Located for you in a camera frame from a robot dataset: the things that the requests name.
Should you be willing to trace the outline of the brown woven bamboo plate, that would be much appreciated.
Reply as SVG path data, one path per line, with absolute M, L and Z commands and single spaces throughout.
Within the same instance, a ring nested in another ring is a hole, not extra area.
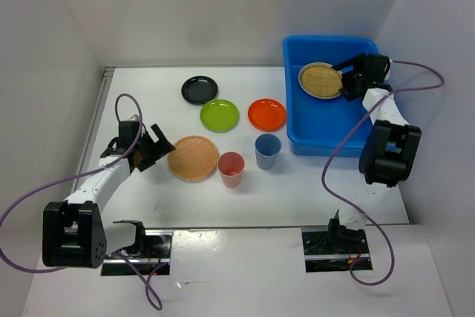
M 217 166 L 218 150 L 206 137 L 191 135 L 179 139 L 175 150 L 168 155 L 171 173 L 184 181 L 206 179 Z

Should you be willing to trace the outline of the green-rimmed bamboo woven plate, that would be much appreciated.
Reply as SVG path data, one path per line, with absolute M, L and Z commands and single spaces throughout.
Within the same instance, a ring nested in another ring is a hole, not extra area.
M 342 72 L 326 62 L 312 62 L 302 67 L 298 83 L 305 93 L 316 99 L 335 99 L 341 95 Z

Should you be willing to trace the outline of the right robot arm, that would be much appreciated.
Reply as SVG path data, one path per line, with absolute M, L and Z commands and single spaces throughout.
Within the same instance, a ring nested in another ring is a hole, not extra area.
M 349 199 L 350 208 L 337 211 L 329 221 L 325 243 L 333 252 L 343 252 L 362 238 L 370 206 L 408 179 L 413 167 L 422 131 L 404 119 L 395 103 L 388 83 L 390 65 L 386 56 L 360 53 L 331 66 L 341 75 L 343 98 L 361 103 L 364 116 L 350 133 L 366 122 L 372 124 L 358 162 L 364 182 Z

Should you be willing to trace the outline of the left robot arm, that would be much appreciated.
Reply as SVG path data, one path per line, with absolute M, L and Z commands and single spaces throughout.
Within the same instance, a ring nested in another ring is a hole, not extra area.
M 157 124 L 153 139 L 137 120 L 119 122 L 118 135 L 101 153 L 97 173 L 61 202 L 43 211 L 42 261 L 47 267 L 97 268 L 105 259 L 108 242 L 102 211 L 119 186 L 135 170 L 145 171 L 173 152 Z

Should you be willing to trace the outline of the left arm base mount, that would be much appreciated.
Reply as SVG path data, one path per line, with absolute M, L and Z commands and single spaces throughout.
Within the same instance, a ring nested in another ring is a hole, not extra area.
M 170 275 L 172 240 L 171 230 L 148 229 L 137 242 L 117 252 L 125 256 L 143 276 Z M 132 268 L 122 258 L 110 255 L 104 260 L 101 269 L 101 276 L 133 274 Z

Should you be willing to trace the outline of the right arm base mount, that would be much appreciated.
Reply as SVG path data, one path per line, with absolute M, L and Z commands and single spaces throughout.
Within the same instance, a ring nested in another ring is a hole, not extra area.
M 327 232 L 321 229 L 302 229 L 301 238 L 307 273 L 348 271 L 354 262 L 354 271 L 373 269 L 366 235 L 357 243 L 340 250 L 330 247 Z

